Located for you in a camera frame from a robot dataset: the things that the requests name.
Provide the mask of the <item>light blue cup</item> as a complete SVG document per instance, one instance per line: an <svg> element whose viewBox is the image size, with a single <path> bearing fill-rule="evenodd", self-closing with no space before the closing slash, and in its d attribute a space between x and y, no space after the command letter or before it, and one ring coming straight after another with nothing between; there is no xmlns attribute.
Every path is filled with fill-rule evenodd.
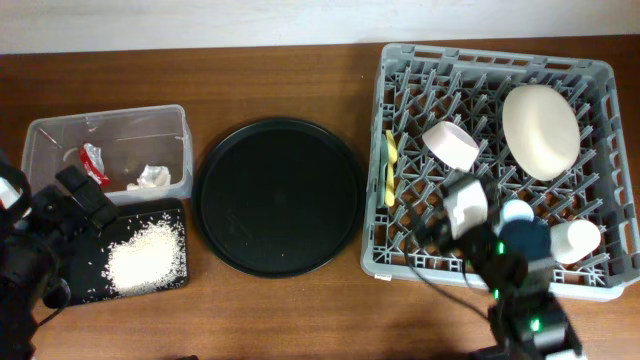
<svg viewBox="0 0 640 360"><path fill-rule="evenodd" d="M516 220L534 220L534 211L530 205L519 199L508 200L503 203L498 219L493 224L493 231L496 235L499 235L502 228L509 222Z"/></svg>

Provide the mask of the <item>red candy wrapper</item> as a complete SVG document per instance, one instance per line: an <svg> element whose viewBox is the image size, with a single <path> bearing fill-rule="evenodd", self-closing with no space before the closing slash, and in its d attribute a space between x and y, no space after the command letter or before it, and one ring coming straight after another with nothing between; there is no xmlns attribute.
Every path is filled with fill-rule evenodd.
<svg viewBox="0 0 640 360"><path fill-rule="evenodd" d="M102 149L100 147L84 142L79 149L79 158L86 173L93 178L99 186L106 187L111 183L111 180L105 174Z"/></svg>

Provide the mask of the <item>white tissue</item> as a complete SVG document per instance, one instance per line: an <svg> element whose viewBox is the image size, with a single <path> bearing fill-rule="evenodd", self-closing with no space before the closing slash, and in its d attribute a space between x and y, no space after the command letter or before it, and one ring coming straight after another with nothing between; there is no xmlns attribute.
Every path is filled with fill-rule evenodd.
<svg viewBox="0 0 640 360"><path fill-rule="evenodd" d="M135 183L126 186L127 191L146 188L165 187L171 183L171 174L166 166L146 165Z"/></svg>

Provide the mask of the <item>white cup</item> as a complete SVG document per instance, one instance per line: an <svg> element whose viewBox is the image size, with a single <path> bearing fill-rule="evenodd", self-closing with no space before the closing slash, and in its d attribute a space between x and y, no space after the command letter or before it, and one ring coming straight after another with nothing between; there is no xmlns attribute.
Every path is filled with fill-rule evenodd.
<svg viewBox="0 0 640 360"><path fill-rule="evenodd" d="M550 228L551 253L561 264L576 263L593 250L601 241L597 225L577 219Z"/></svg>

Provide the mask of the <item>pink bowl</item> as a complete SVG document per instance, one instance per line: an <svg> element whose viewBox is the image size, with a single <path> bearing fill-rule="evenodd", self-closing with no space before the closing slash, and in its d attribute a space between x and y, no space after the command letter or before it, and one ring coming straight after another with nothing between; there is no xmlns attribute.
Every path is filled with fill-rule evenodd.
<svg viewBox="0 0 640 360"><path fill-rule="evenodd" d="M438 122L422 135L427 149L450 168L469 172L479 155L479 145L462 128Z"/></svg>

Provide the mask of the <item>cream plate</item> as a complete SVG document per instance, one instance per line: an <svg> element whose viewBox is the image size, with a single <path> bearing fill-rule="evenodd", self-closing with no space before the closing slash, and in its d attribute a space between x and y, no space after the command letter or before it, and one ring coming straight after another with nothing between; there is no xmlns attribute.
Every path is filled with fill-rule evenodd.
<svg viewBox="0 0 640 360"><path fill-rule="evenodd" d="M508 148L531 177L549 181L571 168L580 150L577 118L568 101L544 85L514 88L504 100Z"/></svg>

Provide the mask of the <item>grey dishwasher rack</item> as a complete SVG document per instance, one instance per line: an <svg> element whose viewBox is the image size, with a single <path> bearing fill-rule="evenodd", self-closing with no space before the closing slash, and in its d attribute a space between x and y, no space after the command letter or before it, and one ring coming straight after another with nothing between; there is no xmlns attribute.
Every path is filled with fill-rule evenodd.
<svg viewBox="0 0 640 360"><path fill-rule="evenodd" d="M502 107L516 87L544 85L570 104L580 131L575 164L539 181L509 152ZM555 267L551 288L559 297L609 301L639 280L639 226L627 163L616 81L603 61L392 43L381 53L374 91L367 180L363 271L385 280L482 286L458 253L406 245L405 204L430 219L450 179L422 135L438 122L460 126L479 145L472 172L489 176L502 201L520 199L548 225L585 219L601 232L598 247L576 263ZM395 204L377 207L380 135L397 145Z"/></svg>

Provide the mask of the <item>yellow spoon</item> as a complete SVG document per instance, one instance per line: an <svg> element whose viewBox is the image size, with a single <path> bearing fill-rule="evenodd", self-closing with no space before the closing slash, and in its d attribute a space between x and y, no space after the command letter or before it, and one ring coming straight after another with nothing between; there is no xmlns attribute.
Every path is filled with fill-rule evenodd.
<svg viewBox="0 0 640 360"><path fill-rule="evenodd" d="M386 143L387 143L387 170L386 170L386 183L385 183L385 204L388 207L392 207L395 204L395 179L394 179L394 165L398 160L397 145L391 130L385 131Z"/></svg>

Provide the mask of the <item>mint green spoon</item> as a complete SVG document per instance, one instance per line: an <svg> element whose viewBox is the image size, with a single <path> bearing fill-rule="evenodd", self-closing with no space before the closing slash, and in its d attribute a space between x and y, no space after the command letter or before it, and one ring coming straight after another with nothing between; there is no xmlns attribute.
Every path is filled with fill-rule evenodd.
<svg viewBox="0 0 640 360"><path fill-rule="evenodd" d="M379 158L379 176L378 176L378 195L377 195L377 207L382 208L385 206L385 193L386 193L386 171L389 159L388 142L386 135L382 133L380 135L380 158Z"/></svg>

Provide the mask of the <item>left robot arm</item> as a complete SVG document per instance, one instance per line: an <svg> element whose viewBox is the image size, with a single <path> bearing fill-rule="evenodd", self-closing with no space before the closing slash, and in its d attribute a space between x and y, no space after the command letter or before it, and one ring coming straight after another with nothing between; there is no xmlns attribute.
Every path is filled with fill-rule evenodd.
<svg viewBox="0 0 640 360"><path fill-rule="evenodd" d="M73 165L56 174L59 186L37 193L5 159L1 179L18 192L1 206L1 357L30 359L36 331L70 302L60 267L79 244L97 240L116 222L117 207Z"/></svg>

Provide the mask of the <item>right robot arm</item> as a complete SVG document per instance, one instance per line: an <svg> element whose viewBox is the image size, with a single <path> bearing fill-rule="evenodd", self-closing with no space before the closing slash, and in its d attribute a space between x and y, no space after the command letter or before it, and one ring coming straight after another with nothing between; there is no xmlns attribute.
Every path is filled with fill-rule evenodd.
<svg viewBox="0 0 640 360"><path fill-rule="evenodd" d="M507 221L496 182L456 172L427 222L411 203L406 244L458 251L493 296L482 313L494 345L470 352L472 359L583 359L583 345L550 290L555 260L547 225L532 219Z"/></svg>

